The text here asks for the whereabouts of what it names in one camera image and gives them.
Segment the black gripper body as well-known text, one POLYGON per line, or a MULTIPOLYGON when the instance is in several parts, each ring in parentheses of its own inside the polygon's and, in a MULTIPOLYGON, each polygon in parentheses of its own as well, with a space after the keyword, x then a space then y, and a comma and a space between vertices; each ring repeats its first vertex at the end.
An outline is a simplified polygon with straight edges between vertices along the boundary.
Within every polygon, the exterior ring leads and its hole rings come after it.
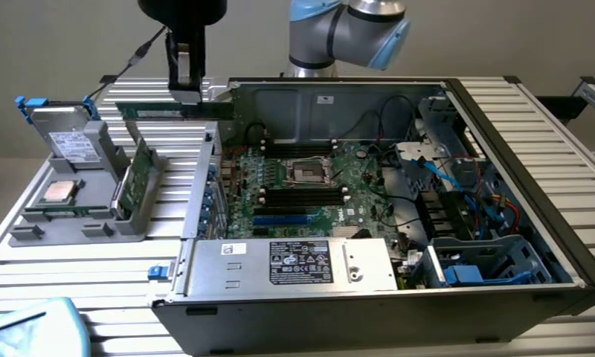
POLYGON ((138 0, 137 6, 150 19, 182 33, 213 25, 226 12, 225 0, 138 0))

